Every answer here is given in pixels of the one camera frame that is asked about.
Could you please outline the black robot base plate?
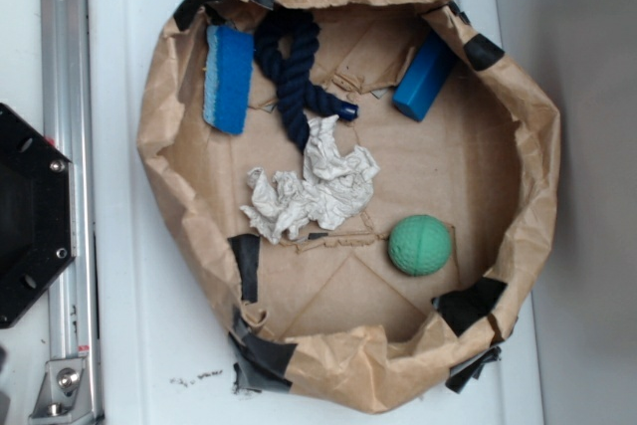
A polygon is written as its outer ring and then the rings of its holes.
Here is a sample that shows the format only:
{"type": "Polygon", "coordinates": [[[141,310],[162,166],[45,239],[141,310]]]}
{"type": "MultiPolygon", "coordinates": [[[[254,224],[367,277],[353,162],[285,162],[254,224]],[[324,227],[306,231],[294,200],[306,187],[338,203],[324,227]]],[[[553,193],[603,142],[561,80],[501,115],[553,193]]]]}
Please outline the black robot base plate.
{"type": "Polygon", "coordinates": [[[1,327],[14,326],[74,259],[71,167],[1,105],[1,327]]]}

